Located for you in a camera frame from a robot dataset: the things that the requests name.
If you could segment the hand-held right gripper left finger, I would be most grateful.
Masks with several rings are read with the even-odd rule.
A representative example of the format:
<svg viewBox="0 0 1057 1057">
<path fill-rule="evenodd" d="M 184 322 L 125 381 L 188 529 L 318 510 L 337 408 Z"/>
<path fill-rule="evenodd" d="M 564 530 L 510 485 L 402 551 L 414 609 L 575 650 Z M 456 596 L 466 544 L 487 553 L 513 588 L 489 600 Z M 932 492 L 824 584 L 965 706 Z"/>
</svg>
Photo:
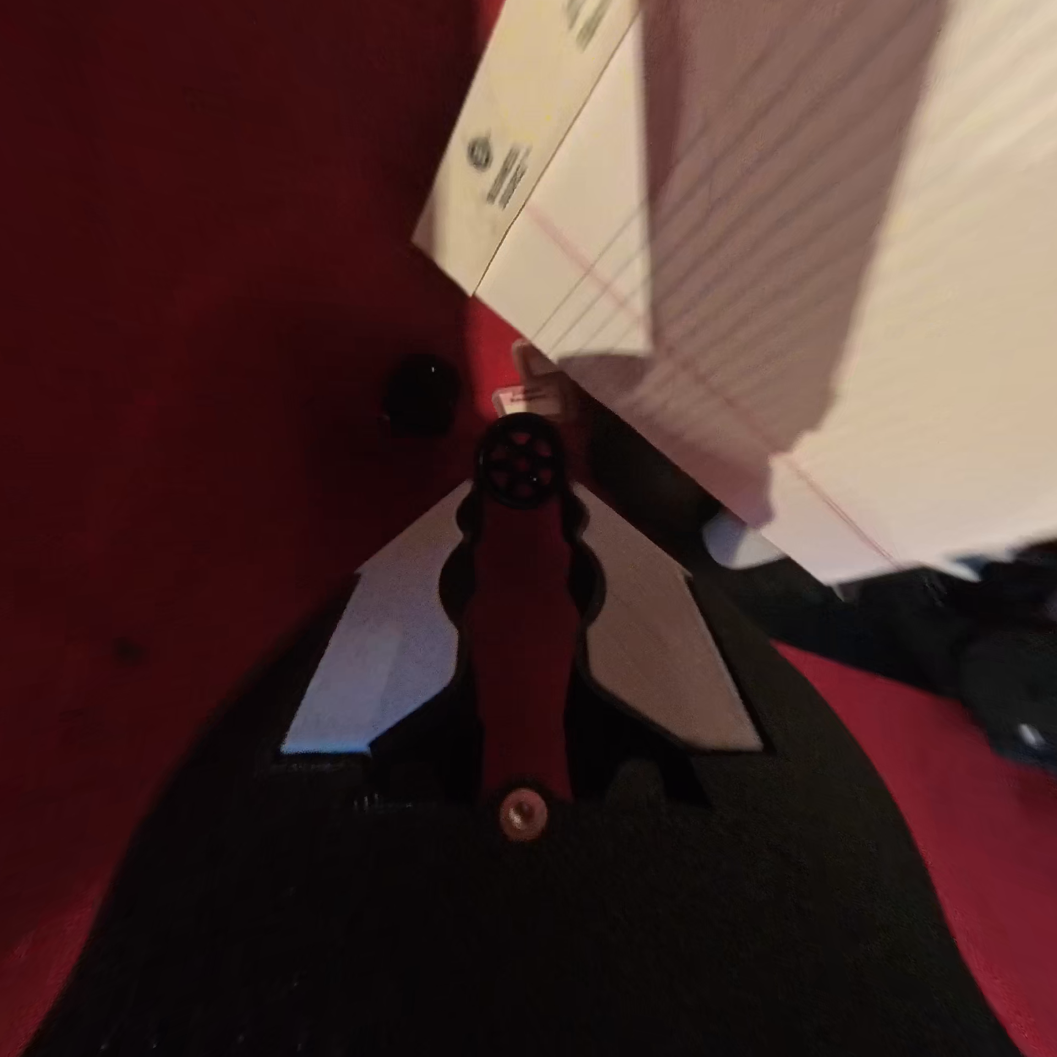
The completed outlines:
<svg viewBox="0 0 1057 1057">
<path fill-rule="evenodd" d="M 469 481 L 457 485 L 357 570 L 282 756 L 369 754 L 453 680 L 459 639 L 440 582 L 463 540 L 456 515 L 470 492 Z"/>
</svg>

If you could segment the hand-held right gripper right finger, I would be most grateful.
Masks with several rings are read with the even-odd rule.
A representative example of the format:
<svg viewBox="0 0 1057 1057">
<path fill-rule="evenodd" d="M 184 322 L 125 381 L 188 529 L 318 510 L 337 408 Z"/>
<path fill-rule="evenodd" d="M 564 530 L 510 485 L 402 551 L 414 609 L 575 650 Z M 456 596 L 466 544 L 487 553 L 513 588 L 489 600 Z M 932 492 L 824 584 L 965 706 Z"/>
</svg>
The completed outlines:
<svg viewBox="0 0 1057 1057">
<path fill-rule="evenodd" d="M 605 694 L 692 752 L 762 752 L 688 571 L 616 509 L 574 484 L 577 540 L 593 573 L 587 673 Z"/>
</svg>

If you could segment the dark cloth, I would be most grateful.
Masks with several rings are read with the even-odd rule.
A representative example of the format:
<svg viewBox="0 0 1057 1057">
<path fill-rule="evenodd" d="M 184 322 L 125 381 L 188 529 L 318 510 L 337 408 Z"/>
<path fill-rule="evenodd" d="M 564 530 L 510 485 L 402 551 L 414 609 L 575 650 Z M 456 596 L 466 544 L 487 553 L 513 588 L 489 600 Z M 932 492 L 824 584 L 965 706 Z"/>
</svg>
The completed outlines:
<svg viewBox="0 0 1057 1057">
<path fill-rule="evenodd" d="M 1056 775 L 1056 545 L 828 587 L 790 559 L 709 575 L 771 639 L 952 699 L 993 752 Z"/>
</svg>

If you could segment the small white card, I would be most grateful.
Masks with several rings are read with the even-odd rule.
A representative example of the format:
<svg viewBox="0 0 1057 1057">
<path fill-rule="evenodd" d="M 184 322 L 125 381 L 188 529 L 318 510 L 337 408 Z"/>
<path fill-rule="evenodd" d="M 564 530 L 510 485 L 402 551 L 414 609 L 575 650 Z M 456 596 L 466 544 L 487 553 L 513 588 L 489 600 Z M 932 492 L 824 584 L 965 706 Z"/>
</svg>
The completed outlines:
<svg viewBox="0 0 1057 1057">
<path fill-rule="evenodd" d="M 561 423 L 573 416 L 575 393 L 571 379 L 557 363 L 525 338 L 517 339 L 509 349 L 518 378 L 500 387 L 493 394 L 495 414 L 499 418 L 531 413 Z"/>
</svg>

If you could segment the white lined notepad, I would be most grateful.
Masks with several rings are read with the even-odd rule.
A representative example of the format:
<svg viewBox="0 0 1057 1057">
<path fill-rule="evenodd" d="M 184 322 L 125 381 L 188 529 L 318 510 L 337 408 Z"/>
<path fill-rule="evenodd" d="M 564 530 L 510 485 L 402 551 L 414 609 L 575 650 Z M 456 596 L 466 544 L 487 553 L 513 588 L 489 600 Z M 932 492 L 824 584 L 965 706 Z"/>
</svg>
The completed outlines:
<svg viewBox="0 0 1057 1057">
<path fill-rule="evenodd" d="M 413 241 L 828 585 L 1055 540 L 1055 2 L 503 2 Z"/>
</svg>

